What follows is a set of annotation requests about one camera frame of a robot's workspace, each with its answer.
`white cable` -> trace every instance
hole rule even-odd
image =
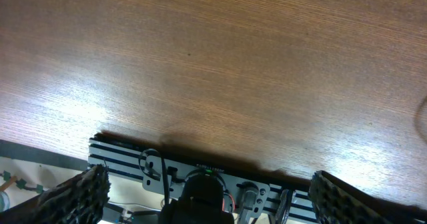
[[[142,207],[142,208],[148,209],[150,211],[161,211],[160,209],[156,209],[156,208],[152,208],[152,207],[147,207],[145,205],[141,205],[141,204],[138,204],[138,203],[116,203],[114,201],[108,201],[108,203],[113,204],[113,205],[135,205],[135,206],[138,206],[138,207]]]

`wood grain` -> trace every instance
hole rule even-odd
[[[0,139],[177,135],[427,208],[427,0],[0,0],[0,58]]]

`wooden table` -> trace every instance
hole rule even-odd
[[[166,135],[427,208],[427,0],[0,0],[0,64],[0,139]]]

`brown wooden surface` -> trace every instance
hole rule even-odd
[[[0,58],[0,139],[179,135],[427,207],[427,0],[0,0]]]

